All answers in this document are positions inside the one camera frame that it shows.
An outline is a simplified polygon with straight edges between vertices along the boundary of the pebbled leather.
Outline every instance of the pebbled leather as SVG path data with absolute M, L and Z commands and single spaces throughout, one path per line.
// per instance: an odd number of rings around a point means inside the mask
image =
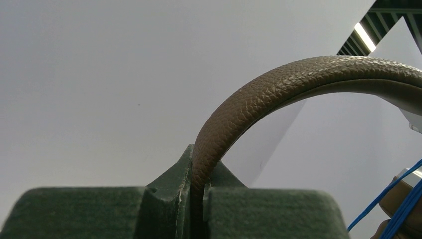
M 203 222 L 205 183 L 221 158 L 251 126 L 281 107 L 334 92 L 377 95 L 422 116 L 422 71 L 399 62 L 373 57 L 322 56 L 273 69 L 225 100 L 200 130 L 193 151 L 193 229 L 201 227 Z

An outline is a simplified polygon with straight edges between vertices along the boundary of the ceiling grille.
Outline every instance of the ceiling grille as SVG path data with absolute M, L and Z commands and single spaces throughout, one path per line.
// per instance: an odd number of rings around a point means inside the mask
M 360 21 L 377 45 L 387 32 L 404 18 L 422 54 L 422 0 L 377 0 Z M 371 53 L 356 31 L 353 31 L 338 55 L 367 56 Z

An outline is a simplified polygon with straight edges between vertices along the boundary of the white wall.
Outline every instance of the white wall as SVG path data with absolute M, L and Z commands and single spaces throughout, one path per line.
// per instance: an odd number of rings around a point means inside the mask
M 335 54 L 373 2 L 0 1 L 0 221 L 33 187 L 149 183 L 230 94 L 285 63 Z M 226 156 L 245 183 L 303 103 Z
M 422 69 L 404 19 L 371 56 Z M 254 187 L 309 188 L 331 193 L 349 225 L 403 168 L 422 158 L 422 135 L 399 108 L 381 98 L 338 93 L 308 99 Z M 370 238 L 388 218 L 377 206 L 350 235 Z

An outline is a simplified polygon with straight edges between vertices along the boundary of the brown bag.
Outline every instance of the brown bag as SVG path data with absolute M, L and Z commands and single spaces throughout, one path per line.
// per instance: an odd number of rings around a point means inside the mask
M 422 71 L 398 62 L 356 56 L 324 56 L 292 62 L 249 82 L 210 116 L 202 127 L 193 152 L 191 229 L 193 238 L 204 235 L 204 185 L 230 147 L 256 122 L 286 105 L 312 96 L 356 92 L 377 95 L 422 116 Z M 406 195 L 398 185 L 381 202 L 386 212 Z M 422 205 L 419 203 L 395 239 L 420 239 Z M 382 232 L 387 222 L 380 225 Z

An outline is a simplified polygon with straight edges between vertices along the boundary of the textured leather handle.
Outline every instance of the textured leather handle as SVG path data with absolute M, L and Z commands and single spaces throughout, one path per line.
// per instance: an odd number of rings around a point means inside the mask
M 334 92 L 377 95 L 422 116 L 422 71 L 398 62 L 323 56 L 271 70 L 224 101 L 199 132 L 193 152 L 191 221 L 202 223 L 205 183 L 221 158 L 251 126 L 281 107 Z

